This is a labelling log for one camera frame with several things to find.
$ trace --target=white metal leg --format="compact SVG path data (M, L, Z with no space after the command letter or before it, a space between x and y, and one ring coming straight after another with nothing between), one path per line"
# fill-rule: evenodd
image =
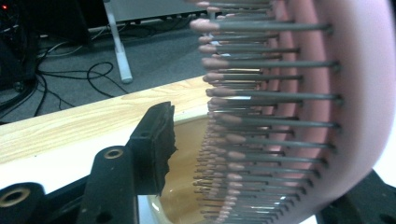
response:
M110 0L104 0L108 23L110 25L111 34L113 34L117 63L120 70L120 78L123 83L131 83L133 80L131 69L126 58L125 49L120 41L119 30L117 29L116 19L114 18L113 8Z

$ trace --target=hairbrush bristle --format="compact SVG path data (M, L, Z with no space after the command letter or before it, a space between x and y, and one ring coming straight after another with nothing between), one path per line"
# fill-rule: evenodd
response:
M389 60L389 69L380 61L370 67L364 63L370 61L361 56L371 55L358 53L360 48L351 42L362 36L362 31L355 35L353 30L364 23L346 24L341 18L365 15L361 4L343 0L190 2L223 13L217 20L191 23L193 30L210 33L199 38L199 50L214 54L202 60L208 70L204 81L215 88L206 91L213 98L208 102L209 124L197 159L201 175L194 184L202 194L199 201L204 202L206 219L215 223L300 222L368 173L375 162L372 156L378 157L382 148L370 159L359 155L370 149L361 146L365 142L359 138L361 129L352 127L361 123L349 120L367 116L357 107L369 105L363 103L365 99L357 100L360 96L350 89L363 92L354 80L368 79L371 74L359 74L366 73L361 67L393 74L395 62ZM378 15L387 6L382 0L377 5L364 2L377 7ZM391 24L389 15L381 20ZM394 43L391 33L382 37ZM362 37L360 44L367 47L373 41L382 44L377 36ZM394 51L388 56L394 59ZM391 89L395 86L390 77L370 80ZM388 115L393 112L374 97L367 100L384 106ZM386 124L392 117L381 119ZM371 121L366 120L363 126L368 127ZM375 141L381 145L384 139ZM326 191L330 185L334 189Z

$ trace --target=gray carpet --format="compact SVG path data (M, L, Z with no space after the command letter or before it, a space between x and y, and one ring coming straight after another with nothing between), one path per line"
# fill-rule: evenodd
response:
M92 42L92 46L83 47L79 51L63 57L48 57L40 65L40 70L49 72L88 70L96 63L112 63L114 69L107 77L116 81L128 92L142 91L161 86L167 83L177 82L183 79L198 77L205 73L200 61L203 55L198 51L198 34L190 30L189 19L178 21L156 21L149 29L141 29L131 32L128 27L120 33L124 44L128 61L131 66L134 81L131 84L120 82L119 70L114 53L114 44L111 35L101 35ZM40 46L51 46L61 40L43 39ZM76 47L60 48L53 51L50 56L62 54ZM108 64L95 67L92 71L104 73L110 68ZM83 73L56 74L68 77L86 77ZM71 105L79 106L105 100L108 97L94 90L88 80L44 76L47 80L48 90L58 94ZM125 94L115 84L104 77L92 79L92 83L100 91L113 96ZM38 91L17 109L7 113L0 113L0 120L13 122L31 118L43 95L44 88L38 86ZM14 90L0 92L0 101L4 102L17 93ZM52 93L48 93L39 115L44 115L67 109L71 106L61 103Z

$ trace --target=floor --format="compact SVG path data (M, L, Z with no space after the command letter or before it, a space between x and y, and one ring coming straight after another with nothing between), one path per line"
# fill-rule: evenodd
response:
M200 64L203 55L197 50L199 34L189 27L189 22L195 18L190 16L120 26L120 37L134 77L131 84L120 82L114 43L106 27L92 32L91 46L64 44L51 50L39 65L43 75L37 77L40 82L33 95L15 108L0 111L1 122L29 119L35 112L40 116L204 75L205 69ZM61 39L41 38L39 56L62 42ZM87 71L93 65L96 66L88 80ZM44 91L42 77L47 82L47 94L39 107ZM0 102L15 95L17 93L12 89L0 91Z

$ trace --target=hairbrush head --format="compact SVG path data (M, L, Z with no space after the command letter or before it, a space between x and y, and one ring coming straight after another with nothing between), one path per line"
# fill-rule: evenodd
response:
M203 59L209 71L204 81L216 87L207 91L215 98L208 105L205 145L221 150L211 151L210 160L206 154L198 160L227 169L212 187L212 174L203 172L204 198L210 192L224 204L208 206L207 218L303 221L363 179L387 143L396 96L389 2L197 5L233 13L191 23L193 30L212 34L200 38L205 44L200 50L218 54ZM208 46L210 41L219 44Z

